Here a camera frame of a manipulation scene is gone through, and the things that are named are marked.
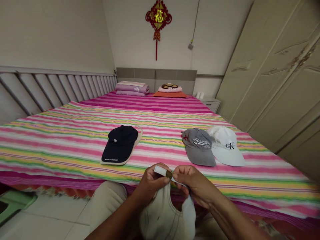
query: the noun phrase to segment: gray cap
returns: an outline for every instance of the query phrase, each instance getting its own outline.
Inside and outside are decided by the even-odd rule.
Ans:
[[[216,161],[211,151],[212,138],[199,128],[189,128],[182,132],[187,156],[193,164],[215,167]]]

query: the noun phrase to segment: red hanging decoration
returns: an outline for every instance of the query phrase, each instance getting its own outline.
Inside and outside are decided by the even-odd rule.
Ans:
[[[171,23],[172,16],[168,13],[163,1],[157,0],[156,3],[146,14],[146,21],[151,23],[154,28],[153,40],[156,40],[156,60],[158,56],[158,41],[160,41],[160,30]]]

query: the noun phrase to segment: wardrobe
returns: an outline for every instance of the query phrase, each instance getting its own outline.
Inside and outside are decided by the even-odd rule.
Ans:
[[[218,114],[320,182],[320,1],[255,0]]]

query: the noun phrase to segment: white tile floor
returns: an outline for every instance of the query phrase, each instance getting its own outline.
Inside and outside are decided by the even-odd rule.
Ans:
[[[40,195],[2,227],[1,240],[81,240],[89,235],[90,201]]]

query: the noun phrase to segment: navy blue cap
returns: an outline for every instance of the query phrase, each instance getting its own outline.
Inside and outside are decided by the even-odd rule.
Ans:
[[[121,164],[129,158],[138,138],[138,131],[131,126],[122,125],[111,130],[108,137],[101,160],[110,164]]]

